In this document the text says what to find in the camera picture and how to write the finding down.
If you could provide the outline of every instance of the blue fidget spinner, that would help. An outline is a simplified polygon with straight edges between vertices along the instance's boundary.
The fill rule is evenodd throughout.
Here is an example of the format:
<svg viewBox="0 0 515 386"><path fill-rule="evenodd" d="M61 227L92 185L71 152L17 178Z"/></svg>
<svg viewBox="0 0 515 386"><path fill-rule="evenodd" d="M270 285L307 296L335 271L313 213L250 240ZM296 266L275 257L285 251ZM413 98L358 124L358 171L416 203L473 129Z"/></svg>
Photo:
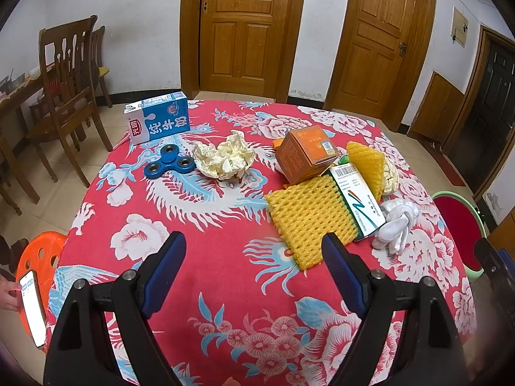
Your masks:
<svg viewBox="0 0 515 386"><path fill-rule="evenodd" d="M179 147L174 144L164 145L161 148L161 158L151 162L145 167L145 176L148 179L158 179L168 170L174 170L181 174L189 173L195 169L195 161L192 157L181 157Z"/></svg>

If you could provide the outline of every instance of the smartphone screen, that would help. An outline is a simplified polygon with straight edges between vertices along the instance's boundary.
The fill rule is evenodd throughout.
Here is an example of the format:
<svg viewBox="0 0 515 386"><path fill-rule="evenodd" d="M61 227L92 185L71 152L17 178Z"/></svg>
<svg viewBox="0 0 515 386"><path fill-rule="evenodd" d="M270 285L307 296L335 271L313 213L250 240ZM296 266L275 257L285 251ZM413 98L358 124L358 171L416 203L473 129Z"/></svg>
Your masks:
<svg viewBox="0 0 515 386"><path fill-rule="evenodd" d="M30 333L32 334L36 347L44 345L46 340L46 324L44 313L40 306L38 284L35 280L35 273L30 270L21 280L22 300L27 322L29 322Z"/></svg>

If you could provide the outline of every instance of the red tablecloth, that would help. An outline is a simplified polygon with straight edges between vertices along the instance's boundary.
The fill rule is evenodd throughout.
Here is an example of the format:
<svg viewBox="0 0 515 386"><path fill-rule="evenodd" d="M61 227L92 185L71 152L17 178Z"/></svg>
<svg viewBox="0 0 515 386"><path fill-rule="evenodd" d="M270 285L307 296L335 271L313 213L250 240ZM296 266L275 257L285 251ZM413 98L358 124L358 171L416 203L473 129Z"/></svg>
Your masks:
<svg viewBox="0 0 515 386"><path fill-rule="evenodd" d="M435 278L458 331L475 329L470 286L452 237L429 194L373 122L283 104L195 101L191 131L133 146L120 144L84 197L50 291L49 333L77 278L112 280L137 268L173 230L186 236L187 253L162 310L150 320L164 355L186 385L321 386L346 354L360 320L342 301L325 264L299 271L267 212L265 193L282 188L272 139L290 129L319 125L344 152L349 140L393 160L400 174L395 197L415 202L421 217L401 256L373 250L371 239L351 248L369 268L390 277ZM215 181L198 171L148 180L144 166L167 143L191 151L192 141L218 144L232 129L245 132L257 160L238 181ZM373 382L387 376L400 334L394 316ZM118 364L136 381L117 329L107 315Z"/></svg>

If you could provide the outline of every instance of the hand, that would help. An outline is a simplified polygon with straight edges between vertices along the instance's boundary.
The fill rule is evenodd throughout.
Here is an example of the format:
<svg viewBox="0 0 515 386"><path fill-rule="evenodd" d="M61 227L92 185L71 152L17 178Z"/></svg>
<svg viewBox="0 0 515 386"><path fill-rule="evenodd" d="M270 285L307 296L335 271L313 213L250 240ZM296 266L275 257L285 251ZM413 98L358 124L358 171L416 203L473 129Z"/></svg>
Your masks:
<svg viewBox="0 0 515 386"><path fill-rule="evenodd" d="M9 281L0 275L0 308L14 312L19 311L22 307L22 297L17 292L21 290L22 285Z"/></svg>

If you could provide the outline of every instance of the orange box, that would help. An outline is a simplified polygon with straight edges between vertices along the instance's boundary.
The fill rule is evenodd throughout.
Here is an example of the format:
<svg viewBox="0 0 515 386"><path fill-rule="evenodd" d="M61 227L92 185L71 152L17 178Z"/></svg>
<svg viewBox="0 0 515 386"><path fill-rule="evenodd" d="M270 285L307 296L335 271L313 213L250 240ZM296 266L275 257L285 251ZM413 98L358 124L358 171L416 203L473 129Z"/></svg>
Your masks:
<svg viewBox="0 0 515 386"><path fill-rule="evenodd" d="M322 174L339 157L338 149L320 126L289 131L276 158L291 184Z"/></svg>

